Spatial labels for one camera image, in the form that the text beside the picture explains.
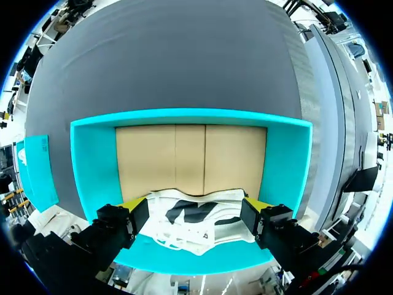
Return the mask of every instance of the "yellow object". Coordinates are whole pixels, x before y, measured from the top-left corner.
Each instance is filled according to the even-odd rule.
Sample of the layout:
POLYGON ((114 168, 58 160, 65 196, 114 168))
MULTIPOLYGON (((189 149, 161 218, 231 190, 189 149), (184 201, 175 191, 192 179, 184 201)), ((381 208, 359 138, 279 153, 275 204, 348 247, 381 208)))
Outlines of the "yellow object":
POLYGON ((249 197, 245 197, 246 201, 253 206, 258 212, 260 212, 260 210, 265 209, 266 207, 274 207, 274 205, 270 205, 267 203, 263 203, 261 201, 257 201, 254 199, 251 199, 249 197))
POLYGON ((118 206, 122 206, 124 208, 129 209, 129 211, 133 211, 146 197, 141 197, 132 201, 128 201, 122 204, 118 204, 118 206))
POLYGON ((6 200, 8 200, 8 199, 11 199, 14 195, 15 195, 15 194, 12 192, 11 194, 7 195, 7 196, 3 199, 3 201, 6 201, 6 200))
POLYGON ((18 205, 19 208, 23 207, 24 205, 26 205, 28 202, 30 202, 29 200, 25 200, 24 202, 22 202, 21 204, 18 205))
POLYGON ((9 195, 7 195, 3 201, 6 201, 8 199, 11 199, 15 194, 20 194, 21 192, 23 192, 23 189, 17 189, 16 191, 10 193, 9 195))

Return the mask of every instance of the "gray fabric surface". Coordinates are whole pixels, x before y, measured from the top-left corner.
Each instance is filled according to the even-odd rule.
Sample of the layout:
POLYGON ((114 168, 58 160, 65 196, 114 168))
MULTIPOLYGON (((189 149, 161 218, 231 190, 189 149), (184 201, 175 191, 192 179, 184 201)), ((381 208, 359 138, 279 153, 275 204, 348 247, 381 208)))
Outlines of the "gray fabric surface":
POLYGON ((225 108, 302 118, 282 32, 261 0, 119 1, 76 25, 34 75, 26 135, 49 135, 59 206, 84 217, 73 120, 152 108, 225 108))
POLYGON ((292 66, 294 67, 295 76, 300 96, 300 107, 302 111, 302 119, 313 123, 313 147, 311 151, 311 160, 308 170, 308 177, 305 191, 303 193, 302 202, 300 203, 296 218, 303 217, 308 200, 313 190, 315 175, 318 166, 318 157, 320 150, 321 136, 321 107, 319 98, 316 95, 314 75, 305 47, 295 29, 295 25, 285 13, 282 7, 267 2, 271 16, 276 20, 284 41, 288 46, 288 53, 292 66))

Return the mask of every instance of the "cardboard panel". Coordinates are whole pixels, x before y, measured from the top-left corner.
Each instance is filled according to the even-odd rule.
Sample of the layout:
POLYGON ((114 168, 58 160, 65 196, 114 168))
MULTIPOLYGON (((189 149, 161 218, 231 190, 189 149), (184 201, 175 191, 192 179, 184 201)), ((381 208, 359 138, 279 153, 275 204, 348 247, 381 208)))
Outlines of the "cardboard panel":
POLYGON ((204 194, 243 188, 258 199, 266 135, 260 127, 207 125, 204 194))
POLYGON ((378 130, 385 130, 385 120, 383 119, 383 117, 377 117, 376 122, 378 124, 378 130))
POLYGON ((375 111, 376 111, 377 117, 382 117, 383 116, 383 112, 382 112, 382 109, 380 108, 381 104, 374 103, 374 105, 375 105, 375 111))
POLYGON ((125 202, 175 187, 174 125, 116 128, 116 146, 125 202))
POLYGON ((203 195, 205 125, 175 127, 175 187, 190 195, 203 195))
POLYGON ((382 113, 384 114, 389 113, 389 107, 387 106, 387 101, 382 101, 381 104, 379 105, 379 108, 381 108, 382 113))

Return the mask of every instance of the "cyan foam frame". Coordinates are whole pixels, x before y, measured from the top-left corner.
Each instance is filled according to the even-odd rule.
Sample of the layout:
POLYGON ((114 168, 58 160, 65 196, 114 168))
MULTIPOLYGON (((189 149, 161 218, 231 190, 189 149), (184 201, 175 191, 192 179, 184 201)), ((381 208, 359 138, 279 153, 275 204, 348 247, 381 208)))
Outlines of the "cyan foam frame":
MULTIPOLYGON (((259 200, 283 203, 296 214, 308 175, 312 124, 288 117, 229 109, 147 109, 106 114, 71 123, 71 157, 80 202, 89 222, 96 210, 123 203, 117 168, 115 127, 157 124, 220 124, 267 127, 259 200)), ((174 251, 138 235, 116 262, 176 275, 231 272, 266 263, 268 250, 244 241, 217 245, 202 256, 174 251)))

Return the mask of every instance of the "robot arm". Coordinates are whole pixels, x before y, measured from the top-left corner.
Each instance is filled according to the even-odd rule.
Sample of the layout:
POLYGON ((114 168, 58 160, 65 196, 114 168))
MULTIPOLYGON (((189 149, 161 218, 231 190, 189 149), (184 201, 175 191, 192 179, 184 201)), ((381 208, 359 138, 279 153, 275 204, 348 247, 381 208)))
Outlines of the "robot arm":
MULTIPOLYGON (((244 198, 240 218, 258 246, 270 250, 282 268, 294 275, 286 294, 312 294, 329 279, 321 276, 320 271, 343 245, 333 241, 322 249, 318 246, 318 233, 299 226, 292 214, 284 205, 271 206, 244 198)), ((45 238, 41 234, 33 236, 22 245, 31 267, 51 293, 69 294, 75 291, 75 282, 78 293, 122 292, 95 276, 110 266, 121 249, 131 247, 149 218, 147 200, 105 205, 97 211, 97 217, 81 233, 72 233, 72 245, 53 233, 45 238)))

